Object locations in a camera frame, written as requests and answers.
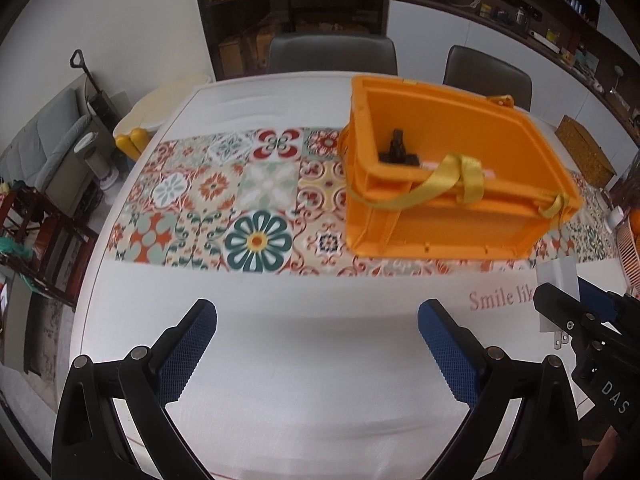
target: teal flower pattern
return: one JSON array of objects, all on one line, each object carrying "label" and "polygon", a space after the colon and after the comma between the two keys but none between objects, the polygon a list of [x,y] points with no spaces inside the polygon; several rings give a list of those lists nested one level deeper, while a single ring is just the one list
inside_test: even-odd
[{"label": "teal flower pattern", "polygon": [[275,272],[293,245],[287,221],[264,209],[242,214],[225,237],[226,264],[242,272]]}]

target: patterned table runner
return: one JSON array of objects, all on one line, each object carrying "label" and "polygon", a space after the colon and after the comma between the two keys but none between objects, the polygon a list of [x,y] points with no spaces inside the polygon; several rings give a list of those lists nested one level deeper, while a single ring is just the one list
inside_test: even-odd
[{"label": "patterned table runner", "polygon": [[346,247],[340,130],[247,130],[161,142],[108,241],[108,258],[227,272],[420,276],[531,269],[573,255],[616,257],[598,191],[572,176],[584,206],[526,260],[363,258]]}]

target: gray sofa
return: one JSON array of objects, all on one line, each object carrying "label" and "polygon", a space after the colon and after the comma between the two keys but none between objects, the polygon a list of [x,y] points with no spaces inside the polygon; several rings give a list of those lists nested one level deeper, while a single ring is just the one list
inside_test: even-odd
[{"label": "gray sofa", "polygon": [[14,137],[0,155],[0,177],[23,180],[44,192],[63,212],[73,214],[94,174],[73,148],[88,132],[98,132],[97,148],[109,157],[113,137],[89,113],[95,94],[86,75],[61,90]]}]

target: sofa cushion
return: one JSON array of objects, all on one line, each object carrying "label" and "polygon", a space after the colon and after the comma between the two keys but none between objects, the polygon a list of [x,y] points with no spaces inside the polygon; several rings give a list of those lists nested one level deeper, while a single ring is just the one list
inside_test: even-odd
[{"label": "sofa cushion", "polygon": [[58,143],[80,117],[76,92],[67,88],[38,113],[38,134],[42,149],[49,157]]},{"label": "sofa cushion", "polygon": [[28,186],[33,186],[46,161],[47,156],[42,149],[36,121],[31,120],[4,150],[0,162],[0,176],[9,183],[23,180]]},{"label": "sofa cushion", "polygon": [[76,140],[84,133],[89,124],[91,123],[91,115],[83,115],[76,123],[69,128],[68,132],[60,139],[60,142],[56,146],[56,149],[48,156],[47,161],[38,173],[33,184],[38,191],[44,192],[51,182],[51,179],[56,174],[62,159],[73,148]]},{"label": "sofa cushion", "polygon": [[47,159],[56,153],[78,118],[76,92],[68,88],[45,105],[4,150],[0,157],[2,179],[9,183],[23,180],[34,186]]}]

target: wicker basket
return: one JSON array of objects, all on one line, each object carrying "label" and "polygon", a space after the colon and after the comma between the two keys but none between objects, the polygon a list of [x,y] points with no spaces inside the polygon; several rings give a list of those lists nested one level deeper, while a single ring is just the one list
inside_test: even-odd
[{"label": "wicker basket", "polygon": [[626,281],[632,289],[631,293],[637,298],[640,293],[640,256],[628,218],[618,227],[616,243]]},{"label": "wicker basket", "polygon": [[556,136],[575,161],[584,179],[593,187],[605,187],[616,171],[587,129],[571,117],[564,116]]}]

